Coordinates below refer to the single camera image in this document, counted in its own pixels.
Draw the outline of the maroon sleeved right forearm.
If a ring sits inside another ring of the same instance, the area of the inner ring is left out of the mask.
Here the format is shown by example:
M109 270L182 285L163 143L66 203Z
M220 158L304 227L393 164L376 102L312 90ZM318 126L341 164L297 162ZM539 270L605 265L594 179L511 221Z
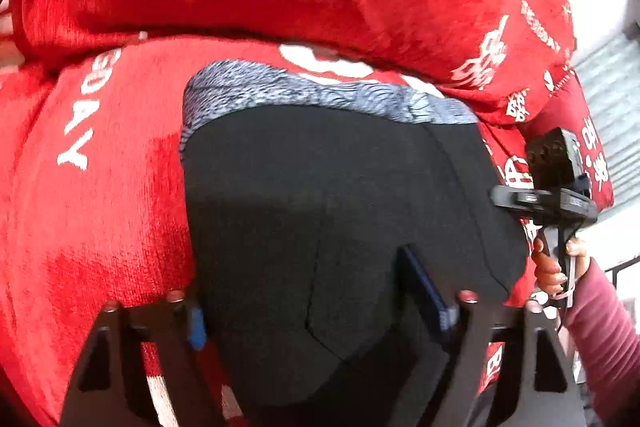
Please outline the maroon sleeved right forearm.
M594 411L605 426L639 424L639 336L614 286L591 261L564 323L574 339Z

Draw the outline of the person's right hand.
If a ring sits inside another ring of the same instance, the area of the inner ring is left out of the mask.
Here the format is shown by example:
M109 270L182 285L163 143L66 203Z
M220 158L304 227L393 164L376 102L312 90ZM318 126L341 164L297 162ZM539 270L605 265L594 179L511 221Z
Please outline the person's right hand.
M587 245L581 239L571 239L566 244L566 254L575 260L575 282L578 282L588 271L591 261ZM546 253L544 241L540 237L534 240L532 259L538 288L552 298L562 294L568 276L562 271L559 262Z

